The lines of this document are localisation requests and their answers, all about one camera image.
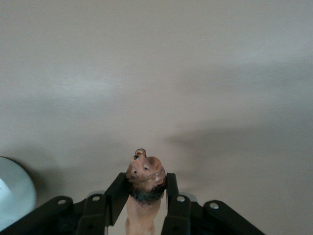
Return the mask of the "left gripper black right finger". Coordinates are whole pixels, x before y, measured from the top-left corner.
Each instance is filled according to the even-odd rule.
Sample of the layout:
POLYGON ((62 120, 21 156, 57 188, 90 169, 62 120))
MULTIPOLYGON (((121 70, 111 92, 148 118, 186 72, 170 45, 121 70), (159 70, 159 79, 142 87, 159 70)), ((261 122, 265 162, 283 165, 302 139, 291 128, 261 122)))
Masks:
POLYGON ((162 235, 262 235, 263 232, 226 203, 203 206, 179 192, 174 173, 167 173, 167 215, 162 235))

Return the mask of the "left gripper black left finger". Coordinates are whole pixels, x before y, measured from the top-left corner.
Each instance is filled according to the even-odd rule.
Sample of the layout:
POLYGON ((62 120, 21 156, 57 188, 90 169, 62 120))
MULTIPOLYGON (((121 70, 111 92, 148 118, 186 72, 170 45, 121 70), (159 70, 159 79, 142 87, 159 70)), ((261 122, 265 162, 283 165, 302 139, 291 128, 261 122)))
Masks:
POLYGON ((106 235, 117 221, 129 196, 125 173, 119 173, 104 193, 92 193, 74 203, 57 196, 3 231, 2 235, 106 235))

